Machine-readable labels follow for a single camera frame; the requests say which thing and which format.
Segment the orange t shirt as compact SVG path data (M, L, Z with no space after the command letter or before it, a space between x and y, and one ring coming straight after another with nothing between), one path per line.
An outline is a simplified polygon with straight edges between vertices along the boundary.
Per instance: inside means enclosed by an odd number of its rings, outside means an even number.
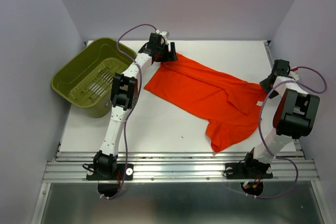
M266 93L259 84L204 66L182 54L163 62L145 90L208 120L205 134L215 153L249 138L258 128Z

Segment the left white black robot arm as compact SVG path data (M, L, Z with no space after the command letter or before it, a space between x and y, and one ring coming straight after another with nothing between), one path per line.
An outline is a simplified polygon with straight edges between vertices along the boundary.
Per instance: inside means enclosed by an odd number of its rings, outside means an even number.
M93 158L92 172L104 179L117 175L117 158L120 137L129 115L137 104L141 91L142 74L154 62L177 61L175 43L169 42L168 31L158 29L150 34L149 41L138 51L133 63L112 80L110 102L111 117L104 141Z

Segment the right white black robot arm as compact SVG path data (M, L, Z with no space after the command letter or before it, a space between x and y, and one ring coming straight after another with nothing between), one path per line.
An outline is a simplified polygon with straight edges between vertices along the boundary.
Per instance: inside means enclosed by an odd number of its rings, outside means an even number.
M274 157L290 142L308 136L313 128L320 98L303 90L299 84L299 77L291 69L286 60L275 60L271 74L260 82L267 92L267 99L280 96L281 100L276 109L272 129L263 137L261 122L258 122L258 131L262 143L250 151L241 170L244 175L253 177L264 175L270 170Z

